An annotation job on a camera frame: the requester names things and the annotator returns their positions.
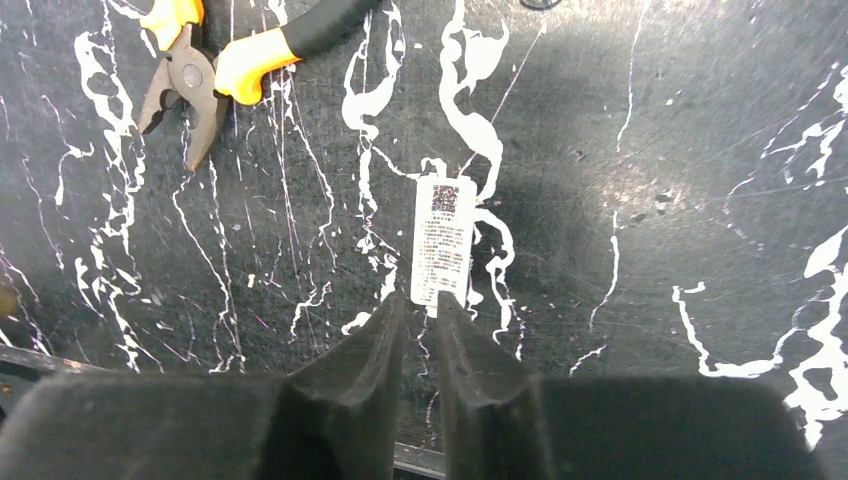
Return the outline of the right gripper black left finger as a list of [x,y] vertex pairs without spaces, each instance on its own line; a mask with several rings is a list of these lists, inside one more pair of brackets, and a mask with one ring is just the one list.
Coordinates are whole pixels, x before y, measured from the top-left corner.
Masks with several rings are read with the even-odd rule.
[[388,479],[406,302],[283,375],[107,371],[38,382],[1,429],[5,479]]

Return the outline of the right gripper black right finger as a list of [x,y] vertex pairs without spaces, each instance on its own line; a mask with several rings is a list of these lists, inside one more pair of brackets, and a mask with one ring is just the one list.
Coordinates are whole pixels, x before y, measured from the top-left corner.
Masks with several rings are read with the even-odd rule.
[[769,388],[704,377],[544,376],[437,307],[450,479],[822,479]]

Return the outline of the white remote battery cover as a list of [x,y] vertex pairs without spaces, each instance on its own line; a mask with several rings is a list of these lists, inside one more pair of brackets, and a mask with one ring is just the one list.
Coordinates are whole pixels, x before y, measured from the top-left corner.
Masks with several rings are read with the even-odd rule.
[[437,316],[441,292],[465,302],[476,192],[467,176],[429,174],[416,182],[410,298],[429,318]]

